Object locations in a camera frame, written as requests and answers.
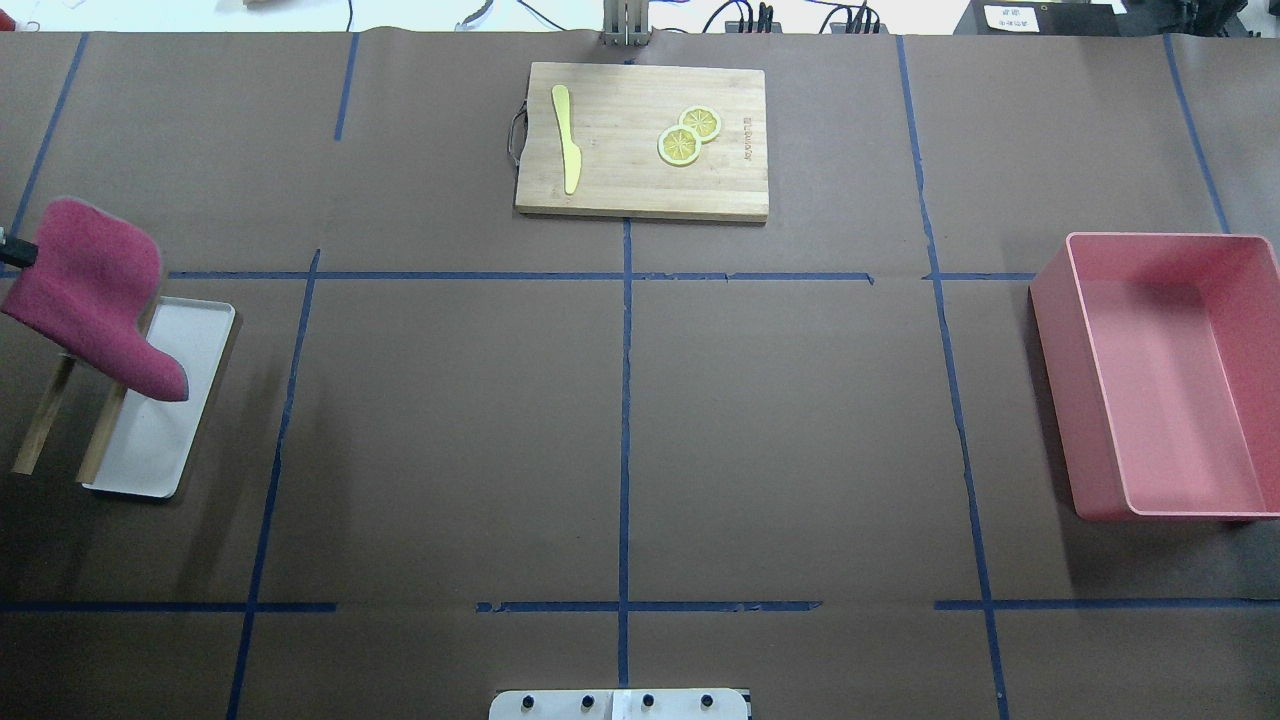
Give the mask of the black power box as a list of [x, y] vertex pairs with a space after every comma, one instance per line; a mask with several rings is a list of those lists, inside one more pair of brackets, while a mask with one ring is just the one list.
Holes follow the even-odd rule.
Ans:
[[1119, 37], [1121, 32], [1117, 14], [1110, 4], [969, 1], [952, 35]]

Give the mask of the bamboo cutting board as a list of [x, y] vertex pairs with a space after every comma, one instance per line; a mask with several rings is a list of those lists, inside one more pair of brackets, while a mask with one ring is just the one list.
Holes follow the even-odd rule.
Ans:
[[[563, 192], [550, 88], [572, 99], [582, 151], [577, 192]], [[524, 214], [762, 224], [771, 214], [765, 73], [758, 69], [536, 61], [524, 104], [515, 208]], [[657, 152], [669, 126], [694, 128], [700, 158]]]

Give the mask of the white rack tray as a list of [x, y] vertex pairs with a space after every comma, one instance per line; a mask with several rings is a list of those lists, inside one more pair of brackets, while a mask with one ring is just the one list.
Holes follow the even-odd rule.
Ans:
[[96, 480], [81, 487], [155, 501], [175, 495], [238, 323], [227, 302], [159, 299], [146, 338], [183, 366], [188, 397], [157, 401], [129, 389]]

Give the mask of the pink plastic bin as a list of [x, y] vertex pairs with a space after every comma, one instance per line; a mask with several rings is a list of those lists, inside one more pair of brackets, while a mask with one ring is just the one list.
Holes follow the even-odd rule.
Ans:
[[1076, 514], [1271, 520], [1277, 258], [1249, 234], [1069, 234], [1030, 297]]

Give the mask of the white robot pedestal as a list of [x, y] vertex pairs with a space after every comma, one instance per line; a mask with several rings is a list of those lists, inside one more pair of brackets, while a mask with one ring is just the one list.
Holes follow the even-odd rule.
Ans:
[[751, 719], [748, 691], [726, 687], [502, 691], [489, 719]]

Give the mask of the pink microfiber cloth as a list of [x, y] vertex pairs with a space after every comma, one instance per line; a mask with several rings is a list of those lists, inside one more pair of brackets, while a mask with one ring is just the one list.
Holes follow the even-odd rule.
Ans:
[[79, 199], [54, 199], [35, 232], [37, 256], [3, 313], [128, 389], [161, 402], [189, 397], [187, 374], [140, 328], [163, 282], [141, 228]]

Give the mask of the wooden rack dowel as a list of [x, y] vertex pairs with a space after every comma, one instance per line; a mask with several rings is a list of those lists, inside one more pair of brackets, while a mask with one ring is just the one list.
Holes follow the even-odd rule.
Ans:
[[116, 380], [110, 384], [77, 471], [76, 483], [81, 486], [95, 483], [128, 392], [129, 389]]
[[77, 357], [67, 352], [60, 354], [58, 365], [47, 383], [41, 400], [37, 402], [35, 415], [23, 437], [20, 447], [12, 464], [12, 471], [29, 477], [47, 443], [52, 424], [58, 418], [63, 397], [76, 369]]

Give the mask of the aluminium frame post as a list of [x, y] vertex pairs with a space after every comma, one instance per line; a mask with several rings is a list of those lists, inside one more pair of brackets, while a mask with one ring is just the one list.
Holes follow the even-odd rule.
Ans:
[[652, 38], [649, 0], [603, 0], [600, 32], [605, 46], [643, 47]]

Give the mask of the yellow plastic knife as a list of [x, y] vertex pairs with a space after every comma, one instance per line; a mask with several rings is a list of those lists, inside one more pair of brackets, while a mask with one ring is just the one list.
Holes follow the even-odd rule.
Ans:
[[582, 172], [582, 151], [573, 140], [573, 115], [570, 88], [566, 85], [553, 85], [550, 88], [552, 106], [559, 136], [563, 167], [563, 192], [572, 196], [577, 192]]

